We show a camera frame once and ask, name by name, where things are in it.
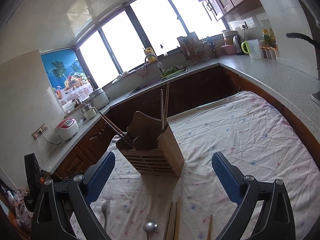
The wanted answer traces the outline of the red white rice cooker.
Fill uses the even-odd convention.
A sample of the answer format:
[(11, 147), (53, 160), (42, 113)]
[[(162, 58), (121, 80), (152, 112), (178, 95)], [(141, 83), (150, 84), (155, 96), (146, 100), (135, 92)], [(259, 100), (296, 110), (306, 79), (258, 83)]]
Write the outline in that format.
[(62, 120), (54, 129), (54, 133), (62, 140), (71, 139), (79, 130), (77, 121), (74, 118)]

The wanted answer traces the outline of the small white cooking pot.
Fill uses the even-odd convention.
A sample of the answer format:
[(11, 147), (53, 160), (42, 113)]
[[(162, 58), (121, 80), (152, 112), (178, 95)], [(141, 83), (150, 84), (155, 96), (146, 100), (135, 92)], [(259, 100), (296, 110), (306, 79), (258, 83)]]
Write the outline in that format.
[(87, 120), (93, 119), (97, 114), (97, 110), (91, 103), (85, 104), (84, 107), (82, 107), (81, 112)]

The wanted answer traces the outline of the wooden chopstick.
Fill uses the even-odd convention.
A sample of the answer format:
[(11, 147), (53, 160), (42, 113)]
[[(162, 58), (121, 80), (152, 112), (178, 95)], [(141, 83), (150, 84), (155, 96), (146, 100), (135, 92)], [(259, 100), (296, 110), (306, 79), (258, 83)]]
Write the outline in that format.
[(175, 231), (174, 240), (178, 240), (179, 229), (180, 229), (180, 213), (181, 213), (181, 198), (178, 197), (177, 207), (176, 207), (176, 218), (175, 218)]
[(210, 214), (209, 225), (208, 225), (208, 233), (207, 233), (207, 240), (211, 240), (211, 236), (212, 236), (212, 224), (213, 224), (213, 215)]

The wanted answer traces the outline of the pink bowl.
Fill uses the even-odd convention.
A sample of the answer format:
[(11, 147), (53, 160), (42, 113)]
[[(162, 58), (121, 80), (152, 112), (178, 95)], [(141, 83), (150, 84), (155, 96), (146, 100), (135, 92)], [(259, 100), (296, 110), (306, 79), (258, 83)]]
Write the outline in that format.
[(227, 55), (234, 55), (236, 54), (236, 49), (233, 44), (224, 44), (221, 48), (225, 51)]

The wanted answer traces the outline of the black wok pan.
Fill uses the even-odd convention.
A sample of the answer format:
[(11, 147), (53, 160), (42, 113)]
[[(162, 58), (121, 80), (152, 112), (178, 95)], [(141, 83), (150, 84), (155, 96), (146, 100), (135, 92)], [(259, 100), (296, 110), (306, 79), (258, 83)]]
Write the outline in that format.
[(315, 74), (315, 78), (319, 80), (319, 49), (320, 49), (319, 42), (310, 38), (309, 36), (301, 34), (301, 33), (287, 33), (286, 37), (287, 38), (299, 38), (301, 40), (309, 42), (311, 45), (314, 46), (315, 53), (316, 53), (316, 60), (317, 60), (317, 72)]

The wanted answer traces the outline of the wooden utensil holder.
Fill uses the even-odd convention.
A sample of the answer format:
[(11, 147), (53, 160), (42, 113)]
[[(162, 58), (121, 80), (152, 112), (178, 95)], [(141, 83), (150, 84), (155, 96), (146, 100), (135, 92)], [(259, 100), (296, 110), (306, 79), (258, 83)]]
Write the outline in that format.
[(161, 120), (136, 111), (127, 136), (132, 146), (119, 139), (116, 148), (139, 173), (181, 176), (184, 157), (168, 123), (162, 126)]

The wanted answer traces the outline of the green vegetables basket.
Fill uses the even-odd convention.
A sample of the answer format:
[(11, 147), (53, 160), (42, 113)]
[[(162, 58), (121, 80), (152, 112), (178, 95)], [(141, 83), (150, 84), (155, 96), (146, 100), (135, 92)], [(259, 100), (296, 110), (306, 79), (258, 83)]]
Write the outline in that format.
[(171, 77), (174, 77), (176, 75), (182, 74), (187, 71), (186, 67), (178, 67), (178, 66), (172, 66), (168, 70), (164, 71), (161, 74), (162, 79), (169, 79)]

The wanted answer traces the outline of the steel fork left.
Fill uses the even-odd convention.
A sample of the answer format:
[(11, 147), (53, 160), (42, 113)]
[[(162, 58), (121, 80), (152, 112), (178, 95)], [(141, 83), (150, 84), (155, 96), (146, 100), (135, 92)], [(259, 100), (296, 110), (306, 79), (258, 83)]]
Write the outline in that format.
[(110, 209), (110, 204), (111, 204), (111, 200), (108, 199), (101, 206), (101, 211), (102, 211), (102, 213), (104, 215), (104, 230), (105, 231), (106, 231), (106, 228), (107, 228), (107, 215), (108, 215), (108, 210)]

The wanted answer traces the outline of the tropical fruit poster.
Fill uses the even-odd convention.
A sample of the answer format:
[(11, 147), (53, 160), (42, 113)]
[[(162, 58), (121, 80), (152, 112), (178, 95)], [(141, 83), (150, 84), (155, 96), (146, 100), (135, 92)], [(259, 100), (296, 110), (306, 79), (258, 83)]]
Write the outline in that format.
[(50, 84), (61, 106), (74, 99), (85, 100), (93, 87), (73, 49), (41, 54)]

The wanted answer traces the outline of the wall power strip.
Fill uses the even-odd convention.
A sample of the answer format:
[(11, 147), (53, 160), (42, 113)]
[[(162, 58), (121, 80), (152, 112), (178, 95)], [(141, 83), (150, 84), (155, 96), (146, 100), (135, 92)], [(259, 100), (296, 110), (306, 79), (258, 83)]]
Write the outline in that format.
[(48, 126), (46, 124), (43, 124), (40, 128), (38, 128), (34, 133), (31, 135), (35, 140), (38, 139), (39, 136), (41, 136), (46, 130), (48, 129)]

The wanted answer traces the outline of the steel electric kettle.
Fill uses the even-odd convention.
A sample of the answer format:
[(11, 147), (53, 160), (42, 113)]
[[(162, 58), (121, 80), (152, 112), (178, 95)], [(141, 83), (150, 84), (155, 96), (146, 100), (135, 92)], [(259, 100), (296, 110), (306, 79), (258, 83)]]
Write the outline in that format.
[(234, 35), (233, 36), (233, 44), (235, 47), (235, 51), (237, 55), (244, 55), (244, 51), (242, 50), (241, 44), (242, 44), (242, 40), (240, 35)]

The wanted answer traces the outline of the dish rack with utensils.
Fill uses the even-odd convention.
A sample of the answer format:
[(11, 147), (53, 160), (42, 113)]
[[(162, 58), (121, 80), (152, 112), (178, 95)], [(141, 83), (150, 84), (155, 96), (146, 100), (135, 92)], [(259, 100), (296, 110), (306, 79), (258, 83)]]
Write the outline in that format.
[(195, 32), (191, 32), (188, 36), (180, 36), (177, 38), (180, 50), (187, 61), (203, 61), (206, 51), (203, 43), (199, 40)]

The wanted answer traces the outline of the kitchen faucet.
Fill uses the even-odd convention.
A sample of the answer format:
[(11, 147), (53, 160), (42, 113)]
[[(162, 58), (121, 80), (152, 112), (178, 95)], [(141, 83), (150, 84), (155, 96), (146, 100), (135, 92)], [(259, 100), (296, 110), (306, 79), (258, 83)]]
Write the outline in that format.
[(160, 70), (161, 73), (164, 72), (164, 67), (163, 64), (160, 62), (160, 60), (158, 59), (158, 57), (153, 54), (153, 53), (149, 53), (145, 56), (145, 62), (144, 62), (144, 67), (146, 67), (148, 64), (153, 64), (153, 63), (157, 63), (157, 66)]

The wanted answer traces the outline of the steel spoon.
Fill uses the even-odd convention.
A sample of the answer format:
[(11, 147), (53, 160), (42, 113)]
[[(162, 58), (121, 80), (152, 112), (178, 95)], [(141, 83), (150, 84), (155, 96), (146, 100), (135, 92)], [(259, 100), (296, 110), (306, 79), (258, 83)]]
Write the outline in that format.
[(150, 233), (156, 231), (158, 228), (158, 223), (156, 221), (148, 221), (143, 225), (143, 230), (146, 233), (146, 239), (149, 240)]

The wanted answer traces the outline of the white rice cooker pot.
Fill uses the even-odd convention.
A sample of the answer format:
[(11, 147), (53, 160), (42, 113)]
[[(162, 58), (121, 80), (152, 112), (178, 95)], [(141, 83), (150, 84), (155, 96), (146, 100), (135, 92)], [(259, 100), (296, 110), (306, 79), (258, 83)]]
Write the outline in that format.
[(109, 98), (102, 88), (94, 90), (91, 94), (89, 94), (89, 98), (91, 104), (97, 109), (102, 109), (109, 103)]

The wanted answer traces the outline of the spice jar set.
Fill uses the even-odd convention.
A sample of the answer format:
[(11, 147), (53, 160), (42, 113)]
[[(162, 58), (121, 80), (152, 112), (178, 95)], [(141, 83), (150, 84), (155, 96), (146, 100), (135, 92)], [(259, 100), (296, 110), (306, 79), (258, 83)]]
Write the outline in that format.
[(264, 45), (260, 48), (262, 51), (265, 52), (266, 57), (268, 59), (277, 60), (279, 56), (279, 51), (277, 47), (276, 37), (274, 35), (273, 30), (270, 29), (263, 29), (262, 30), (262, 37)]

